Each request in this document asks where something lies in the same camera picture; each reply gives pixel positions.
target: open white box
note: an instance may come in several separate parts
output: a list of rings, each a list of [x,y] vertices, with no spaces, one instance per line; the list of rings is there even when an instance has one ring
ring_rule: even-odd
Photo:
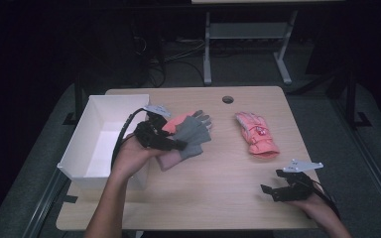
[[[82,189],[103,189],[120,130],[129,115],[149,100],[148,94],[90,96],[58,168]],[[144,112],[138,113],[125,136],[145,119]],[[148,163],[129,179],[128,189],[145,188],[147,174]]]

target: table leg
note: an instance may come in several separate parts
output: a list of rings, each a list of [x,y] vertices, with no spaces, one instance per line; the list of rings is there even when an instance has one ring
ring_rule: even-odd
[[[284,83],[291,84],[292,79],[290,78],[289,72],[287,71],[286,65],[284,64],[284,54],[286,53],[287,45],[289,44],[290,36],[293,32],[293,27],[296,21],[298,11],[293,11],[290,20],[287,24],[286,32],[283,37],[283,44],[278,52],[274,53],[274,59],[277,63],[278,70],[280,71],[281,77]]]
[[[205,22],[205,55],[203,56],[203,84],[211,85],[211,62],[209,60],[209,12],[206,13]]]
[[[141,236],[144,234],[144,231],[137,231],[135,233],[135,238],[141,238]]]

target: human hand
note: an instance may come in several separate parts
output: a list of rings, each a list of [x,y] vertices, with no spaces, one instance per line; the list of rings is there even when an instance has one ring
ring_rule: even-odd
[[[286,203],[296,206],[304,211],[330,237],[351,237],[335,212],[317,194],[312,193],[306,200],[286,201]]]
[[[123,140],[110,176],[127,180],[144,167],[145,163],[152,157],[161,156],[165,153],[166,151],[144,148],[137,138],[130,134]]]

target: dark background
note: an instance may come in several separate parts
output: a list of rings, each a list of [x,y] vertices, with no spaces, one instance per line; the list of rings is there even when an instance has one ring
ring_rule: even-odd
[[[131,30],[125,16],[88,11],[87,2],[0,0],[0,204],[58,99],[77,77],[84,78],[89,94],[138,87],[148,76],[146,58],[134,54],[134,30],[147,32],[146,38],[161,33],[167,40],[203,36],[200,13],[138,15],[137,29]],[[381,1],[349,3],[336,11],[301,11],[292,41],[316,42],[308,73],[349,65],[381,109]],[[119,52],[106,51],[108,44]],[[160,53],[157,38],[152,48],[147,57]]]

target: forearm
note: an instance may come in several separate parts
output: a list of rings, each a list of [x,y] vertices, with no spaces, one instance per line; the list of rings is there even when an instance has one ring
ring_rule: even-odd
[[[108,178],[85,237],[121,237],[127,181],[115,176]]]
[[[351,238],[350,233],[341,222],[336,222],[332,227],[324,227],[330,238]]]

